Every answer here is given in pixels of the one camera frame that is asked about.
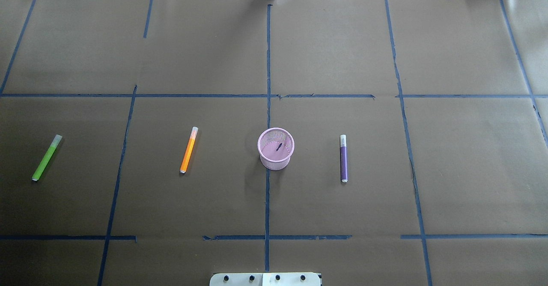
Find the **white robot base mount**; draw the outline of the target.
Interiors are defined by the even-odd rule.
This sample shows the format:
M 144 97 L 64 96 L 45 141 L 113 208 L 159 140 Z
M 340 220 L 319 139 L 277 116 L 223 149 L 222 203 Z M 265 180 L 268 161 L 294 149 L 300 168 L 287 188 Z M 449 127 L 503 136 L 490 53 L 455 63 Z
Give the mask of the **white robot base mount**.
M 321 286 L 322 276 L 315 272 L 264 272 L 214 274 L 210 286 Z

